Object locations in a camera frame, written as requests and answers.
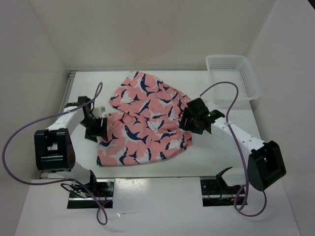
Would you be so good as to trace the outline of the pink shark print shorts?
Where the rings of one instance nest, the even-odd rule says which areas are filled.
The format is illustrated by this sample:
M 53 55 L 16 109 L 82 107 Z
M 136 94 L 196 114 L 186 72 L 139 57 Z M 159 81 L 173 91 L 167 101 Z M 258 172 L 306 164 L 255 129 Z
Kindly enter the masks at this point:
M 117 112 L 107 116 L 107 140 L 101 140 L 96 164 L 134 166 L 171 159 L 192 145 L 180 129 L 190 98 L 158 77 L 131 71 L 109 100 Z

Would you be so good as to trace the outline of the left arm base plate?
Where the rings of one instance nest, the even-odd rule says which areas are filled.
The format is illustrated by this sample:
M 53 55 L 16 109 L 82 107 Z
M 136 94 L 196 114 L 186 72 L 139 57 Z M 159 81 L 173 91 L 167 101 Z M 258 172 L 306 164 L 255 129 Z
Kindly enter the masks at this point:
M 67 209 L 93 209 L 98 208 L 91 194 L 77 184 L 61 184 L 62 188 L 69 192 Z M 113 208 L 115 180 L 97 179 L 95 189 L 91 189 L 92 195 L 99 201 L 103 208 Z

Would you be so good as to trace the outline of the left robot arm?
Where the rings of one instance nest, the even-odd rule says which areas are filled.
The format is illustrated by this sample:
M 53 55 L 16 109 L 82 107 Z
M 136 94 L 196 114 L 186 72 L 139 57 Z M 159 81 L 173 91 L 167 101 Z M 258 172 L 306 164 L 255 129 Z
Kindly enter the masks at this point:
M 65 105 L 64 115 L 59 116 L 47 129 L 37 130 L 34 134 L 37 169 L 72 179 L 75 185 L 81 184 L 81 191 L 89 197 L 97 193 L 98 183 L 93 171 L 76 161 L 71 134 L 81 125 L 85 128 L 85 139 L 93 142 L 100 138 L 108 140 L 107 118 L 96 117 L 91 106 L 90 98 L 79 96 L 77 102 Z

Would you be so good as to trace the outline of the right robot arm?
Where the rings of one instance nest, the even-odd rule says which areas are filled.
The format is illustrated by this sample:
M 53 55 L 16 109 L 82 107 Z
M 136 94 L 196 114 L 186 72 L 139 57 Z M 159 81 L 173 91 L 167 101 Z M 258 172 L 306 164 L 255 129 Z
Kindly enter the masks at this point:
M 258 191 L 266 190 L 286 175 L 281 149 L 276 142 L 255 138 L 234 125 L 222 112 L 209 111 L 201 98 L 188 102 L 180 128 L 200 135 L 207 131 L 239 147 L 247 163 L 248 181 Z

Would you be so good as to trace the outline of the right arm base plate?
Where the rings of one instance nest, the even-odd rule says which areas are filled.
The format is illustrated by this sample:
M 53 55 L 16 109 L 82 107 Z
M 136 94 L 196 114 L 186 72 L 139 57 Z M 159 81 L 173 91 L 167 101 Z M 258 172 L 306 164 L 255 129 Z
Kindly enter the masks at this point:
M 221 190 L 215 178 L 201 178 L 201 194 L 204 207 L 232 206 L 240 185 L 228 186 Z

